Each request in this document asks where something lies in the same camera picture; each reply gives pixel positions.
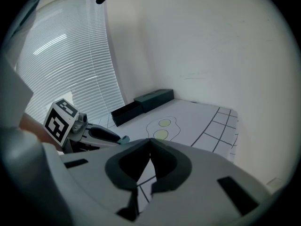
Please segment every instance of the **black opening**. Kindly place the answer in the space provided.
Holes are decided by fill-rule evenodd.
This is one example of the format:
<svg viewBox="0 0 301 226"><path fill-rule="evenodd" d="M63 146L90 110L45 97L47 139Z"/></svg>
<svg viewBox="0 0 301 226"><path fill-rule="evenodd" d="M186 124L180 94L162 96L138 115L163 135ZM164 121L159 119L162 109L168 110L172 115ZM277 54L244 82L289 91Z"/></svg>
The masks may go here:
<svg viewBox="0 0 301 226"><path fill-rule="evenodd" d="M101 140L106 140L106 141L113 141L113 142L117 142L120 137L115 135L115 134L112 134L112 133L109 133L108 131L105 131L101 128L98 128L98 127L92 127L89 129L89 135L94 137L94 138L97 138L97 139L101 139Z"/></svg>
<svg viewBox="0 0 301 226"><path fill-rule="evenodd" d="M141 106L141 105L134 101L134 102L129 103L129 104L127 104L127 105L125 105L125 106L123 106L123 107L121 107L121 108L119 108L115 111L112 111L111 114L112 114L113 117L117 117L117 116L120 116L120 115L122 115L122 114L124 114L128 111L131 111L131 110L133 110L133 109L135 109L139 106Z"/></svg>
<svg viewBox="0 0 301 226"><path fill-rule="evenodd" d="M237 184L231 177L220 178L217 180L225 193L234 203L241 215L246 215L258 206L258 203Z"/></svg>
<svg viewBox="0 0 301 226"><path fill-rule="evenodd" d="M79 159L79 160L75 160L75 161L69 161L69 162L65 162L65 167L66 168L73 168L82 164L87 163L88 161L86 159Z"/></svg>
<svg viewBox="0 0 301 226"><path fill-rule="evenodd" d="M136 182L150 159L157 177L157 182L151 186L152 194L177 189L192 170L186 155L156 139L138 140L136 145L112 156L106 162L105 172L117 188L132 192L128 206L117 212L128 220L133 221L139 215Z"/></svg>

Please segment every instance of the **black box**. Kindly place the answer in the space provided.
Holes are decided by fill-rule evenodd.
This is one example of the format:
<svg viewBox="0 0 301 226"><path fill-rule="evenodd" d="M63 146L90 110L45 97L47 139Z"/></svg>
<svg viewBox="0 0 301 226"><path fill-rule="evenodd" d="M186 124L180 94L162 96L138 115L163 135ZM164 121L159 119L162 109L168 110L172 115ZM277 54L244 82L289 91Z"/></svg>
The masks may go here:
<svg viewBox="0 0 301 226"><path fill-rule="evenodd" d="M140 103L142 105L143 112L147 113L173 99L173 89L158 89L143 96L139 96L135 98L134 101Z"/></svg>
<svg viewBox="0 0 301 226"><path fill-rule="evenodd" d="M142 106L137 102L129 103L115 111L111 112L112 119L116 126L120 126L123 123L135 118L143 113Z"/></svg>

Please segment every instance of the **yellow circle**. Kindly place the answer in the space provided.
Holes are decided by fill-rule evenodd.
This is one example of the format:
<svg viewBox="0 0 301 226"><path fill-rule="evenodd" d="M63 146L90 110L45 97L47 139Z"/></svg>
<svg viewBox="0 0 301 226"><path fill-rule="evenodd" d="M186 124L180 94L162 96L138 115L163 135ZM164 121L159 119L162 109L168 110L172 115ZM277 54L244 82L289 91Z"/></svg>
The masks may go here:
<svg viewBox="0 0 301 226"><path fill-rule="evenodd" d="M168 136L167 130L157 130L154 133L154 138L156 138L156 139L164 140L167 138L167 136Z"/></svg>
<svg viewBox="0 0 301 226"><path fill-rule="evenodd" d="M161 127L169 126L170 123L171 123L171 121L168 120L168 119L164 119L164 120L159 121L159 125L160 125Z"/></svg>

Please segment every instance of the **black line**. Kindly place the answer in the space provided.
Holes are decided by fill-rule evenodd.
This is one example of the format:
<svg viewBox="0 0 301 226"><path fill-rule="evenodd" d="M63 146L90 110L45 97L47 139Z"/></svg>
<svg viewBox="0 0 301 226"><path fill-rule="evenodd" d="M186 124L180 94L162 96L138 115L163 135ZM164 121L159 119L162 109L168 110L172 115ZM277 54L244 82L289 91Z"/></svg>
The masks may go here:
<svg viewBox="0 0 301 226"><path fill-rule="evenodd" d="M219 110L219 109L220 109L220 107L218 107L218 109L217 109L217 111L216 111L214 117L215 117L216 114L218 113L218 110ZM197 142L197 140L199 140L199 138L204 134L204 132L207 130L208 126L209 126L209 125L211 124L211 122L213 121L214 117L212 117L212 119L211 119L211 121L209 122L209 124L208 124L208 125L206 126L206 128L203 130L203 132L201 133L201 135L199 135L199 137L194 141L194 143L192 143L191 146L193 146L193 145Z"/></svg>
<svg viewBox="0 0 301 226"><path fill-rule="evenodd" d="M180 131L179 131L179 133L176 134L173 138L171 138L170 141L172 141L172 140L173 140L177 135L179 135L180 132L181 132L181 127L179 127L178 124L177 124L177 118L174 117L174 119L175 119L175 124L176 124L176 126L180 129Z"/></svg>
<svg viewBox="0 0 301 226"><path fill-rule="evenodd" d="M218 113L220 113L220 114L224 114L224 115L228 115L228 114L221 113L221 112L218 112ZM237 116L234 116L234 115L228 115L228 116L232 116L232 117L236 117L236 118L238 118Z"/></svg>
<svg viewBox="0 0 301 226"><path fill-rule="evenodd" d="M231 110L230 110L230 113L229 113L229 115L228 115L228 119L227 119L226 125L227 125L227 123L228 123L228 120L229 120L230 114L231 114ZM225 129L226 129L226 126L224 127L224 130L222 131L221 137L222 137L222 135L224 134L224 131L225 131ZM212 151L213 153L214 153L214 151L215 151L215 149L216 149L216 147L217 147L218 143L220 142L220 140L221 140L221 137L220 137L220 139L218 140L218 142L216 143L216 145L215 145L215 148L214 148L214 149L213 149L213 151Z"/></svg>
<svg viewBox="0 0 301 226"><path fill-rule="evenodd" d="M153 178L155 178L155 177L156 177L156 175L154 175L154 176L152 176L151 178L147 179L146 181L144 181L144 182L138 184L137 186L141 186L142 184L147 183L148 181L151 181L151 180L152 180Z"/></svg>
<svg viewBox="0 0 301 226"><path fill-rule="evenodd" d="M210 137L213 137L213 138L216 139L216 140L219 140L219 138L216 138L216 137L214 137L214 136L211 136L211 135L207 134L206 132L204 132L204 134L206 134L206 135L208 135L208 136L210 136Z"/></svg>
<svg viewBox="0 0 301 226"><path fill-rule="evenodd" d="M114 125L112 125L112 126L110 126L110 127L108 127L107 129L109 129L109 128L113 127L113 126L115 126L115 124L114 124Z"/></svg>
<svg viewBox="0 0 301 226"><path fill-rule="evenodd" d="M232 145L232 148L233 148L234 144L236 143L237 138L238 138L238 134L237 134L237 137L236 137L236 139L235 139L235 142L234 142L233 145Z"/></svg>
<svg viewBox="0 0 301 226"><path fill-rule="evenodd" d="M226 108L224 108L224 109L226 109ZM218 110L220 110L220 109L218 109ZM221 112L219 112L219 113L221 113ZM230 110L229 114L225 114L225 115L230 115L230 114L231 114L231 110Z"/></svg>
<svg viewBox="0 0 301 226"><path fill-rule="evenodd" d="M228 126L228 125L225 125L225 124L222 124L222 123L219 123L219 124L221 124L221 125L223 125L223 126L227 126L227 127L233 128L233 129L236 129L236 128L234 128L234 127L231 127L231 126Z"/></svg>
<svg viewBox="0 0 301 226"><path fill-rule="evenodd" d="M144 195L144 197L145 197L146 201L147 201L148 203L150 203L150 201L148 200L147 196L145 195L145 193L144 193L144 191L143 191L142 187L141 187L141 186L139 186L139 187L140 187L140 189L141 189L141 191L142 191L142 193L143 193L143 195Z"/></svg>

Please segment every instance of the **window blind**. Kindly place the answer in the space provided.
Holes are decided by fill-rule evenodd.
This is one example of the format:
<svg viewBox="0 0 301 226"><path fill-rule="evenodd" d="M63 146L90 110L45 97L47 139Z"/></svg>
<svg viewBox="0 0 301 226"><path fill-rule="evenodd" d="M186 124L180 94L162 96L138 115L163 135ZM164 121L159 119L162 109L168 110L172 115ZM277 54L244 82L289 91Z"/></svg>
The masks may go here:
<svg viewBox="0 0 301 226"><path fill-rule="evenodd" d="M26 112L43 122L64 97L89 121L124 106L105 27L95 0L57 0L37 12L17 72L34 92Z"/></svg>

